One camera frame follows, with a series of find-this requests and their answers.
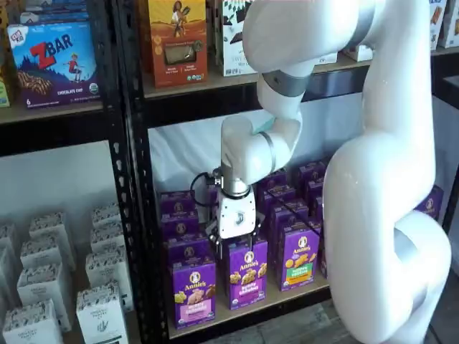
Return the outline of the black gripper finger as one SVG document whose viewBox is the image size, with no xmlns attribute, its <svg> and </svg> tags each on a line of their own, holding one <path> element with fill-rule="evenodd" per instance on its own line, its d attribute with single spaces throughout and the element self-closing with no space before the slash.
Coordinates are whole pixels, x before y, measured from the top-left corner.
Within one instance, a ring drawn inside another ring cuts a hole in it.
<svg viewBox="0 0 459 344">
<path fill-rule="evenodd" d="M 218 223 L 210 223 L 207 226 L 207 236 L 210 242 L 213 243 L 216 249 L 222 248 L 223 239 L 219 234 Z"/>
<path fill-rule="evenodd" d="M 265 215 L 256 211 L 255 213 L 255 226 L 254 229 L 250 232 L 250 246 L 252 247 L 255 241 L 260 236 L 260 230 L 262 228 L 263 222 L 265 220 Z"/>
</svg>

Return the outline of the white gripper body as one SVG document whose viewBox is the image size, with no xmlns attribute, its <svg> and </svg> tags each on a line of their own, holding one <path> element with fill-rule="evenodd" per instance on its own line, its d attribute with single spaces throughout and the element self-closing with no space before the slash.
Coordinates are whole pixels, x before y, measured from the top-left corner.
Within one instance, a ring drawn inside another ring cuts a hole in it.
<svg viewBox="0 0 459 344">
<path fill-rule="evenodd" d="M 223 190 L 218 193 L 217 227 L 221 239 L 230 239 L 254 231 L 256 222 L 255 195 L 251 188 L 242 198 L 232 198 Z"/>
</svg>

